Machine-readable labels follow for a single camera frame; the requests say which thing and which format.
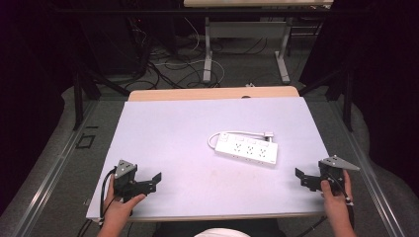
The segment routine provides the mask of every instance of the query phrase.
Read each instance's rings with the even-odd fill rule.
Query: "white tabletop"
[[[207,139],[224,130],[273,131],[277,165],[215,154]],[[102,181],[121,159],[138,165],[137,181],[162,172],[133,221],[318,214],[320,193],[302,187],[294,168],[318,176],[317,162],[326,157],[303,98],[126,102],[86,217],[99,217]]]
[[[185,0],[186,7],[275,7],[331,5],[333,0]]]

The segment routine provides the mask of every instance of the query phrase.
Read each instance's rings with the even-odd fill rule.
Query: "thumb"
[[[328,181],[321,181],[321,190],[323,191],[324,198],[333,198],[332,189],[330,188],[330,184]]]
[[[131,200],[126,202],[126,205],[130,208],[133,209],[140,201],[145,199],[145,195],[139,195],[139,196],[135,196],[133,197]]]

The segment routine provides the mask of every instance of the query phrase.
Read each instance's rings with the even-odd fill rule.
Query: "power outlet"
[[[278,144],[222,132],[218,137],[215,152],[251,163],[275,166],[277,164]]]

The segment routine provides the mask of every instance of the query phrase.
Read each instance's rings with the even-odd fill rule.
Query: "white desk leg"
[[[288,18],[286,28],[284,29],[284,36],[283,36],[283,41],[281,44],[281,49],[280,51],[275,52],[275,56],[277,58],[277,63],[278,63],[278,68],[280,69],[281,80],[283,81],[284,84],[287,84],[287,85],[291,83],[291,80],[287,71],[286,63],[284,62],[284,55],[286,54],[286,51],[287,51],[287,43],[290,37],[292,25],[293,25],[293,19]]]
[[[210,82],[210,69],[212,63],[212,51],[210,50],[210,19],[206,18],[206,62],[204,64],[203,82]]]

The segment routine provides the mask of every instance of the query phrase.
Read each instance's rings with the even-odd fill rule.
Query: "table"
[[[273,131],[277,165],[216,155],[207,139],[232,129]],[[120,159],[138,165],[137,181],[162,172],[157,192],[133,210],[130,221],[317,215],[323,213],[322,197],[299,184],[294,168],[318,176],[317,162],[326,157],[305,100],[293,87],[132,92],[86,217],[98,219],[102,181]]]
[[[185,0],[184,4],[186,7],[194,8],[290,7],[331,5],[333,0]],[[282,82],[290,84],[290,76],[284,62],[284,55],[292,25],[292,18],[287,18],[286,22],[210,22],[210,18],[206,17],[206,61],[203,81],[210,81],[212,61],[210,38],[282,38],[280,51],[275,51],[275,56]]]

